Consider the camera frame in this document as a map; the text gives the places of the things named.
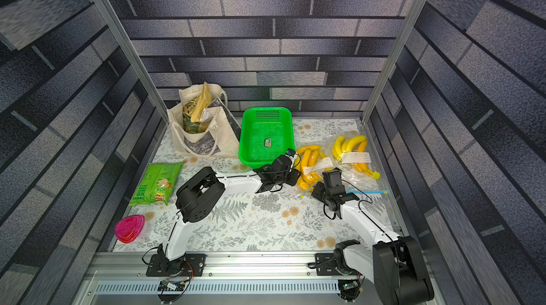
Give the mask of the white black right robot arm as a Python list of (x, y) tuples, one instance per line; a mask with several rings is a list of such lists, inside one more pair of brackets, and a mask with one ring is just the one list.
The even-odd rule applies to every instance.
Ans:
[(434, 299), (422, 248), (415, 239), (381, 224), (364, 208), (364, 201), (347, 193), (341, 184), (319, 182), (311, 196), (323, 203), (324, 210), (350, 225), (364, 242), (340, 242), (332, 258), (309, 263), (310, 269), (336, 269), (345, 275), (357, 272), (374, 283), (382, 304), (421, 304)]

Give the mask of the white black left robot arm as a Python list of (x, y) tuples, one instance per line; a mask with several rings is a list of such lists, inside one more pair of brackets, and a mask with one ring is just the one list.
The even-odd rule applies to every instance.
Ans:
[(209, 166), (202, 168), (176, 192), (176, 221), (168, 239), (158, 249), (158, 255), (166, 262), (183, 257), (194, 224), (205, 219), (222, 197), (274, 193), (285, 184), (294, 186), (301, 175), (294, 162), (298, 157), (296, 151), (288, 149), (271, 164), (245, 174), (225, 175), (216, 173)]

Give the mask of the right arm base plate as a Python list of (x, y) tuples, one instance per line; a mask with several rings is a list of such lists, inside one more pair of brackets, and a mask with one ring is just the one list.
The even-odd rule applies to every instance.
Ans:
[(347, 275), (347, 273), (342, 270), (338, 269), (337, 262), (334, 260), (334, 254), (333, 253), (316, 253), (314, 256), (315, 264), (317, 267), (315, 268), (315, 271), (317, 272), (318, 276), (341, 276), (341, 275)]

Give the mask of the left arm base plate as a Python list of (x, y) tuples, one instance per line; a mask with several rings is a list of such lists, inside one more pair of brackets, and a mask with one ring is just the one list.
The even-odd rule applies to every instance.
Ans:
[(159, 254), (152, 255), (146, 270), (147, 277), (201, 277), (205, 267), (207, 255), (188, 254), (173, 261), (167, 261)]

